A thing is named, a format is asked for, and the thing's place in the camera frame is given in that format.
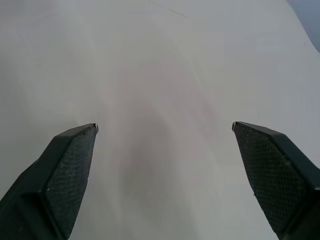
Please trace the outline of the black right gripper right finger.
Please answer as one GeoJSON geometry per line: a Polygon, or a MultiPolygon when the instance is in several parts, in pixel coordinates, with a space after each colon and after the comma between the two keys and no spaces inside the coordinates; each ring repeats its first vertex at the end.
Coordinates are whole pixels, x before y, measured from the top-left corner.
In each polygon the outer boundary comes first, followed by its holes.
{"type": "Polygon", "coordinates": [[[232,124],[253,194],[279,240],[320,240],[320,169],[283,133],[232,124]]]}

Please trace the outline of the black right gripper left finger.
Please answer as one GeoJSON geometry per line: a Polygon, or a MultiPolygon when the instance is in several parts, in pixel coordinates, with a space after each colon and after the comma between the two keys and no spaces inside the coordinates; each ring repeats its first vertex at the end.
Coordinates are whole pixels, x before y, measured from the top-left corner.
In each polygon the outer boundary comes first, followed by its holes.
{"type": "Polygon", "coordinates": [[[86,192],[96,123],[56,135],[0,200],[0,240],[69,240],[86,192]]]}

